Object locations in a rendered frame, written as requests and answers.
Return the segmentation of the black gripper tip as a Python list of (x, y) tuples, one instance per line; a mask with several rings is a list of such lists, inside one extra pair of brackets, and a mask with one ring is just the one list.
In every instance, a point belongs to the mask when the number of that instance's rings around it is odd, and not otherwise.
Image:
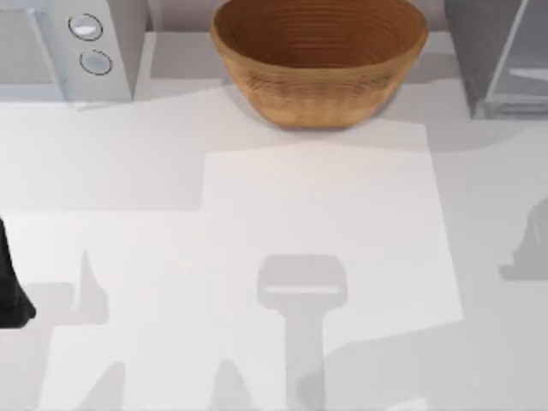
[(15, 274), (5, 225), (0, 218), (0, 330), (23, 328), (36, 314), (36, 307)]

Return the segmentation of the microwave knob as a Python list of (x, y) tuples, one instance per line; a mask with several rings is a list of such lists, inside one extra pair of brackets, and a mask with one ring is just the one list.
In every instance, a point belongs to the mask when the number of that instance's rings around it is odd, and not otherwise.
[(113, 69), (113, 62), (106, 53), (99, 50), (89, 50), (80, 54), (80, 66), (88, 74), (103, 76)]
[(101, 21), (90, 14), (69, 17), (68, 29), (82, 41), (95, 41), (102, 36), (104, 31)]

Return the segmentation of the pale microwave oven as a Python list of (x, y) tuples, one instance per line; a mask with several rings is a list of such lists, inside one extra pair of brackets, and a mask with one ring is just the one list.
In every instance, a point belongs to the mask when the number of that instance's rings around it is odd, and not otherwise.
[[(99, 39), (69, 31), (69, 17), (82, 14), (101, 21)], [(131, 101), (149, 23), (147, 0), (0, 0), (0, 102)], [(110, 56), (107, 75), (81, 68), (89, 50)]]

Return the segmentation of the brown woven basket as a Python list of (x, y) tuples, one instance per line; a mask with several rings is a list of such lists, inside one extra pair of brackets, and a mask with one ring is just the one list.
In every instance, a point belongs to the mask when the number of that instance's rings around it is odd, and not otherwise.
[(410, 0), (225, 0), (210, 34), (235, 87), (265, 120), (347, 128), (395, 94), (429, 30)]

